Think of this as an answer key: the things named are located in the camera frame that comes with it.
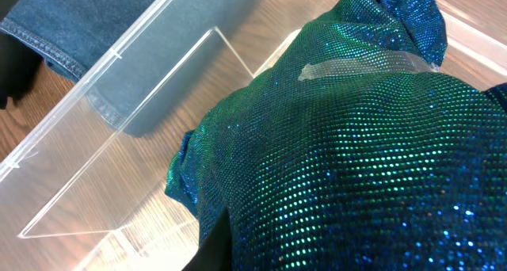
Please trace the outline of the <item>blue sequin garment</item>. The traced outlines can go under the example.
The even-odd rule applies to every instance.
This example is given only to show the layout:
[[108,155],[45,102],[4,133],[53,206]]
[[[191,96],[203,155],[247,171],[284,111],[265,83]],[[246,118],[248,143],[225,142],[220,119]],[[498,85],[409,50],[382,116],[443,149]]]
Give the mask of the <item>blue sequin garment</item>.
[[232,270],[503,270],[506,87],[441,74],[435,0],[340,0],[187,132],[166,194]]

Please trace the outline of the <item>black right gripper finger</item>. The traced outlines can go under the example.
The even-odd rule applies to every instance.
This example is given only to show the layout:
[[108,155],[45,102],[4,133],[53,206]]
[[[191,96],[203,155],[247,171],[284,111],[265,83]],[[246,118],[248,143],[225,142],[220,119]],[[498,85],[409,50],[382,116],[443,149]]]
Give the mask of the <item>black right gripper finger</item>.
[[231,271],[232,237],[228,210],[224,209],[208,237],[183,271]]

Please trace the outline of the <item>black cloth under left arm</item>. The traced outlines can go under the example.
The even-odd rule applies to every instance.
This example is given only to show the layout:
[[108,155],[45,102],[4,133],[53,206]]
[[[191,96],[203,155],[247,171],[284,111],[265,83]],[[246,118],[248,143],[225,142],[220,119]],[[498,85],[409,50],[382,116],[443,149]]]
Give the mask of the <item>black cloth under left arm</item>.
[[[1,20],[18,0],[1,0]],[[42,61],[40,55],[18,39],[1,32],[1,109],[9,98],[16,105],[33,87]]]

